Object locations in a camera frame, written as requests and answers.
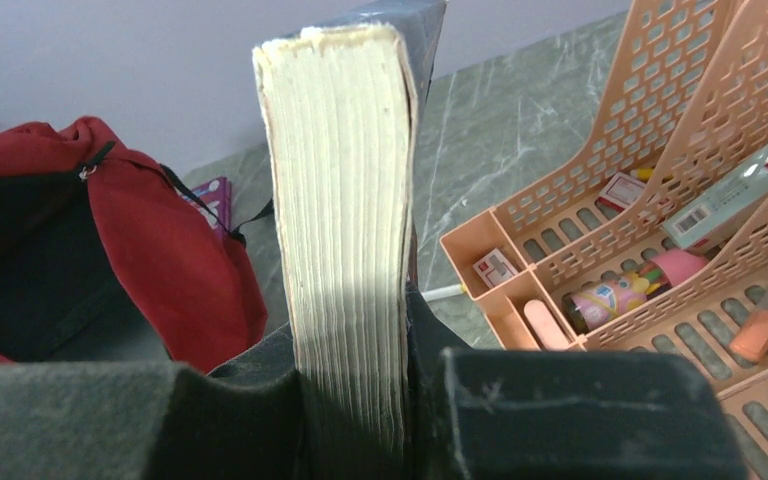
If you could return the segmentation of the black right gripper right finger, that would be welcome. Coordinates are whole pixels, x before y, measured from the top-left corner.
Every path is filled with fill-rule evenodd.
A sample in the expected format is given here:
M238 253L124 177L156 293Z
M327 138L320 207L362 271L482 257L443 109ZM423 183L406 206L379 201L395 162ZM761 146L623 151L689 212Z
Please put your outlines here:
M745 479L687 359L467 345L406 288L415 479Z

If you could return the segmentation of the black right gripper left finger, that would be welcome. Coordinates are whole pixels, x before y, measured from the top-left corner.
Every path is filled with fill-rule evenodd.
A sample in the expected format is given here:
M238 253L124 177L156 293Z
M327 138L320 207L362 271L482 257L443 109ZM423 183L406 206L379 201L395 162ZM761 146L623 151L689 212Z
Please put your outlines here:
M283 326L209 374L172 362L0 365L0 479L301 479Z

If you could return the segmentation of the purple puzzle book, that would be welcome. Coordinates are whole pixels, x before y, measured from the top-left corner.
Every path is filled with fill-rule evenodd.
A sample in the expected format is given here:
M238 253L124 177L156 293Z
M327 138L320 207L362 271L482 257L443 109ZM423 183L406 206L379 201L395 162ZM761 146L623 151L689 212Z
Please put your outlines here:
M225 176L215 177L191 189L202 205L183 195L183 198L196 208L213 232L220 238L227 236L225 230L231 223L232 183Z

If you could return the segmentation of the red student backpack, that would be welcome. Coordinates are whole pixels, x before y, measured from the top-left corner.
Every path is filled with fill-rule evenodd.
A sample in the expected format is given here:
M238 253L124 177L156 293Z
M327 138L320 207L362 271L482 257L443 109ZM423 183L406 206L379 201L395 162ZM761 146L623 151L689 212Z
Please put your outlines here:
M144 323L209 372L267 319L229 215L104 121L0 132L0 363L82 358L88 328Z

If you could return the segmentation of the blue paperback book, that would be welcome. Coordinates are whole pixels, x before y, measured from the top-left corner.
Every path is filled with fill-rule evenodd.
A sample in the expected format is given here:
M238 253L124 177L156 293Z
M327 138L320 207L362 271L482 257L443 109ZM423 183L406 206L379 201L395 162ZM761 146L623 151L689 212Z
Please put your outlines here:
M447 5L374 1L252 51L320 454L401 458L414 160Z

